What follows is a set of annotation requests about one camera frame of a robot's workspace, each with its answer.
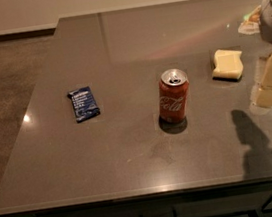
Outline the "red coke can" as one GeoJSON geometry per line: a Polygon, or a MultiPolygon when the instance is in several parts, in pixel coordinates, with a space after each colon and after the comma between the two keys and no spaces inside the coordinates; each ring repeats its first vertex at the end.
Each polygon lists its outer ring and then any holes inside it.
{"type": "Polygon", "coordinates": [[[169,69],[159,80],[160,118],[167,123],[180,123],[185,119],[189,80],[180,69],[169,69]]]}

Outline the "blue rxbar blueberry wrapper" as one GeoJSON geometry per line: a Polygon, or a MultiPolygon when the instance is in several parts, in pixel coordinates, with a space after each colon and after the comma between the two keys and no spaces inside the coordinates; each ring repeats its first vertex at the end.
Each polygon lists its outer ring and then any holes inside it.
{"type": "Polygon", "coordinates": [[[87,121],[100,114],[100,108],[89,86],[70,91],[67,95],[71,99],[76,122],[87,121]]]}

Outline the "crumpled snack bag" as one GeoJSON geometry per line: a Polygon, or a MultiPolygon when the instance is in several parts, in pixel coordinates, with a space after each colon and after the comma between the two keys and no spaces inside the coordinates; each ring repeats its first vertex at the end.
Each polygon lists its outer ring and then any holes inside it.
{"type": "Polygon", "coordinates": [[[250,14],[246,14],[244,21],[240,24],[238,32],[244,35],[258,34],[260,26],[261,6],[258,5],[250,14]]]}

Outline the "yellow sponge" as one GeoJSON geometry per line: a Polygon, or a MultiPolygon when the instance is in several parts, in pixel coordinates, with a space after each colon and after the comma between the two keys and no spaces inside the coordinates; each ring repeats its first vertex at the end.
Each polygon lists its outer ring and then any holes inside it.
{"type": "Polygon", "coordinates": [[[218,49],[214,54],[212,76],[218,79],[239,80],[244,70],[241,56],[241,51],[218,49]]]}

